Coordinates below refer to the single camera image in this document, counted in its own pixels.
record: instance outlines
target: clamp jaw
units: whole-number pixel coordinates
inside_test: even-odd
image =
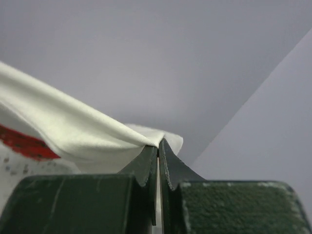
[[[312,233],[287,184],[205,180],[164,139],[117,174],[22,180],[2,213],[0,234],[149,234],[160,221],[163,234]]]

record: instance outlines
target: scratched green surface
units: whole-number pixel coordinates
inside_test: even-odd
[[[295,192],[279,182],[182,183],[188,234],[309,234]]]
[[[28,177],[9,199],[0,233],[127,233],[133,181],[129,175]]]

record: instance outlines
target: gray background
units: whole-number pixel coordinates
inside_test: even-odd
[[[311,0],[1,0],[0,60],[183,136],[179,156],[208,179],[290,183],[311,217],[311,12]]]
[[[312,221],[312,29],[192,168],[207,179],[280,180]]]
[[[183,136],[191,165],[311,12],[310,0],[1,0],[0,60],[121,122]]]

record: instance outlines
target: red print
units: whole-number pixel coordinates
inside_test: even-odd
[[[36,161],[60,158],[44,141],[6,128],[0,124],[0,140],[13,151]]]

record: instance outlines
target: white cloth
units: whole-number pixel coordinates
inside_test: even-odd
[[[14,119],[18,125],[10,123]],[[30,129],[61,158],[90,173],[115,173],[163,138],[175,154],[183,144],[182,137],[166,131],[124,125],[1,62],[0,124]]]

